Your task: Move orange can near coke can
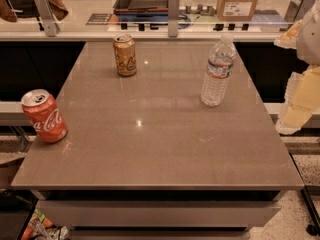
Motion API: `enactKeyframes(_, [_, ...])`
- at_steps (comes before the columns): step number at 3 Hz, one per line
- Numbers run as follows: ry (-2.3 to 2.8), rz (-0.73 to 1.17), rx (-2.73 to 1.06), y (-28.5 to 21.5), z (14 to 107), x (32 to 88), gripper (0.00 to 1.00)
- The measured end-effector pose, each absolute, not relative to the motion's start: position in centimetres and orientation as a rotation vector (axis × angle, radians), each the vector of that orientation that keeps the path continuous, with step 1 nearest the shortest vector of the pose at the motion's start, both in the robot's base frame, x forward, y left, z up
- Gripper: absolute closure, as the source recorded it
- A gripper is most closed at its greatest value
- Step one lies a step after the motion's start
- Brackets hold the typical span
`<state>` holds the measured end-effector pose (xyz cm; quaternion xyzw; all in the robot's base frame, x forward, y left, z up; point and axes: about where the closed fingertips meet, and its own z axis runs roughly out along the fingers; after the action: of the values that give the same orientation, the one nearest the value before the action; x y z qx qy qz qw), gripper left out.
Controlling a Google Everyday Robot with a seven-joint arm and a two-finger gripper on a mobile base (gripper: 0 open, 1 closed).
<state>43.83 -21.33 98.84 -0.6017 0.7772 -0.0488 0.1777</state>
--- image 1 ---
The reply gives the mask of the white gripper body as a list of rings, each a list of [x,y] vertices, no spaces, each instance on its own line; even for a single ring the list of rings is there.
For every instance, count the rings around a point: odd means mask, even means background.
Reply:
[[[285,93],[288,110],[307,116],[320,108],[320,66],[309,65],[303,73],[293,72]]]

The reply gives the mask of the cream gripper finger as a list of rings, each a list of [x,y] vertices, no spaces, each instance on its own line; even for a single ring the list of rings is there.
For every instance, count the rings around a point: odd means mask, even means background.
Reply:
[[[292,135],[299,131],[311,118],[314,110],[299,103],[284,103],[280,107],[276,130],[283,135]]]
[[[301,48],[301,25],[301,20],[295,22],[285,33],[275,39],[274,44],[284,49]]]

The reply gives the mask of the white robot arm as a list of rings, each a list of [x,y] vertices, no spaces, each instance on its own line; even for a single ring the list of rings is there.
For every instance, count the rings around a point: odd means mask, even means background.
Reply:
[[[303,19],[278,37],[274,44],[295,49],[297,57],[308,64],[303,73],[291,73],[276,122],[280,134],[291,135],[320,108],[320,1],[317,0]]]

